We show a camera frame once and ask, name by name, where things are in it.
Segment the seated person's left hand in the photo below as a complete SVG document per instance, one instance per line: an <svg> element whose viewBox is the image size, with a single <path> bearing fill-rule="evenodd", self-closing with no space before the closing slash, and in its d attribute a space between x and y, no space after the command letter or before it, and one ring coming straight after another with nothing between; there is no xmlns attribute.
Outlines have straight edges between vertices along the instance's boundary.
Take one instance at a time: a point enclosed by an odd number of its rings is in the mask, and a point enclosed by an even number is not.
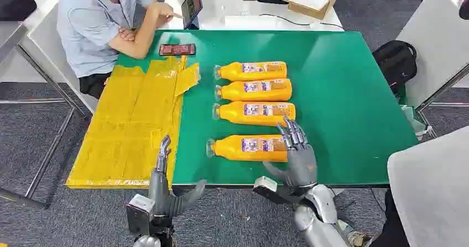
<svg viewBox="0 0 469 247"><path fill-rule="evenodd" d="M134 41L136 35L136 31L133 29L128 29L125 27L121 27L119 29L119 36L125 41Z"/></svg>

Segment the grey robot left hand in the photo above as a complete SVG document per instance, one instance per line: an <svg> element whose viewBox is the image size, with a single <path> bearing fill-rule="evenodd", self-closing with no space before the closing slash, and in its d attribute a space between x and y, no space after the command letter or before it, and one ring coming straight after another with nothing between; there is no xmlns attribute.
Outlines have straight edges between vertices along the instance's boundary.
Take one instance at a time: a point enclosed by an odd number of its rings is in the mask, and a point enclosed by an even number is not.
<svg viewBox="0 0 469 247"><path fill-rule="evenodd" d="M160 143L156 166L150 175L149 198L154 201L154 215L174 218L194 205L195 201L202 196L207 181L204 179L200 180L194 189L183 196L176 196L170 193L169 182L166 176L168 158L171 153L169 148L170 143L171 139L168 135L163 137Z"/></svg>

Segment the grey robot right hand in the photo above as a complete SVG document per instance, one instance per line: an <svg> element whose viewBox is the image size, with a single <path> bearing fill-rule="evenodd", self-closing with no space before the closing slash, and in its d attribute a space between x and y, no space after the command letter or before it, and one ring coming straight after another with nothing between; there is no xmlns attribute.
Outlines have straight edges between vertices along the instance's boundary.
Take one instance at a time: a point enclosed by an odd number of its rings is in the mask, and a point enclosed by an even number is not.
<svg viewBox="0 0 469 247"><path fill-rule="evenodd" d="M268 161L265 169L283 184L309 190L317 184L317 163L312 146L301 126L293 119L283 118L286 126L277 125L286 146L288 168L281 170Z"/></svg>

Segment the seated person's right hand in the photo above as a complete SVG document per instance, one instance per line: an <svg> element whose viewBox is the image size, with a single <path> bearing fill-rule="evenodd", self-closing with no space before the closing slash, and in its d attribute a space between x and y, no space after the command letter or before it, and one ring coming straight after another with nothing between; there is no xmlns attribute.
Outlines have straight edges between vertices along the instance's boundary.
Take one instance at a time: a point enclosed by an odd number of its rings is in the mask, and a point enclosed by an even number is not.
<svg viewBox="0 0 469 247"><path fill-rule="evenodd" d="M153 2L147 6L145 20L153 22L156 27L160 27L171 21L173 18L182 18L181 14L175 13L173 7L164 2Z"/></svg>

